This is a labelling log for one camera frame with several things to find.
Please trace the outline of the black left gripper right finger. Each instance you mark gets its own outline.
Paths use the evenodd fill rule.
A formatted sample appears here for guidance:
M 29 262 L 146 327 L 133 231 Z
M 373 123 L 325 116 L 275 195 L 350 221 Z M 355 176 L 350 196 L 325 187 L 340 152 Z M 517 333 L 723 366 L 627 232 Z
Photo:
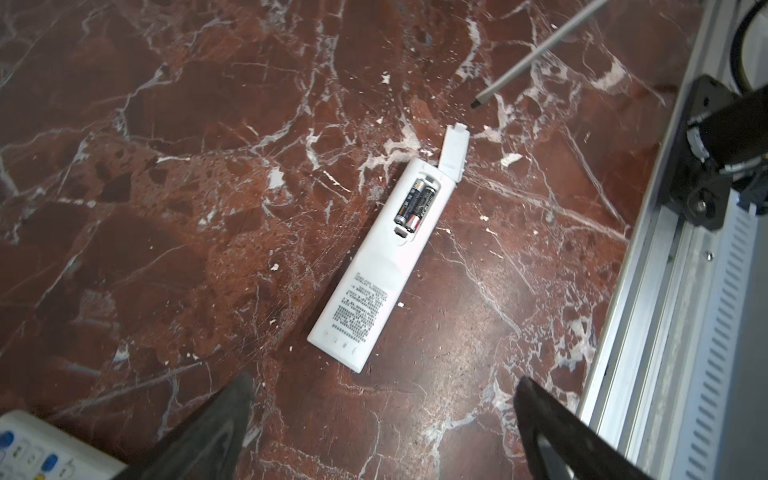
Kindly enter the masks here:
M 514 410 L 534 479 L 648 477 L 528 376 L 517 384 Z

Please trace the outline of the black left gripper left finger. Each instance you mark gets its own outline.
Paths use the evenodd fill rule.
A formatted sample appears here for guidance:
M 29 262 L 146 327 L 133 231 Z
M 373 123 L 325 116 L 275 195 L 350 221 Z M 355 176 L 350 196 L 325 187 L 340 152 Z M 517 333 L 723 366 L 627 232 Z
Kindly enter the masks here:
M 232 479 L 248 428 L 253 379 L 239 373 L 118 479 Z

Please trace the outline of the plain white remote control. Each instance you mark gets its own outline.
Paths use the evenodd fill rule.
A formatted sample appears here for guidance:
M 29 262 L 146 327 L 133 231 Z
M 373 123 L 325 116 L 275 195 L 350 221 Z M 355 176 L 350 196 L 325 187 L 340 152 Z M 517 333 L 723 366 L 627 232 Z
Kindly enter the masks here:
M 435 195 L 410 232 L 395 217 L 419 180 Z M 352 371 L 363 370 L 455 186 L 423 160 L 408 163 L 310 331 L 311 344 Z

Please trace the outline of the white battery cover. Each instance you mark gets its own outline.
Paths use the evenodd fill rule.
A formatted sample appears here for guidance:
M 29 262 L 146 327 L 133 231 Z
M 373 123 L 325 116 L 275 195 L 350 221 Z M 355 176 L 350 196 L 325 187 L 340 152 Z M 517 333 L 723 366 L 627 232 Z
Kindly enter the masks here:
M 454 183 L 462 179 L 469 147 L 470 133 L 462 123 L 449 125 L 443 139 L 438 169 Z

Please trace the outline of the orange handled screwdriver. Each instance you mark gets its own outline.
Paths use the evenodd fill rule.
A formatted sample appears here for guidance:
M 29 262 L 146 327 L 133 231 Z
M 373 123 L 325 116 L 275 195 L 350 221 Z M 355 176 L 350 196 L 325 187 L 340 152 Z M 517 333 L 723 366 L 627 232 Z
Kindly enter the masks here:
M 558 42 L 570 35 L 575 29 L 590 19 L 598 10 L 608 3 L 608 0 L 594 0 L 581 9 L 574 17 L 559 27 L 552 35 L 536 46 L 530 53 L 507 70 L 501 77 L 494 80 L 486 89 L 478 93 L 472 103 L 471 109 L 476 109 L 487 103 L 504 86 L 528 69 L 534 61 L 549 52 Z

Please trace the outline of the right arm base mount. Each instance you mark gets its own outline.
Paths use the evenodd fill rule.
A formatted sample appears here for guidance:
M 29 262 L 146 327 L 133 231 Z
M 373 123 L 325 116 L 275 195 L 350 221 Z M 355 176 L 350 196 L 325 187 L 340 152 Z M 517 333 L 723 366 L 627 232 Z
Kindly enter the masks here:
M 703 75 L 674 130 L 660 194 L 691 224 L 716 231 L 732 191 L 741 209 L 767 214 L 767 87 L 739 96 Z

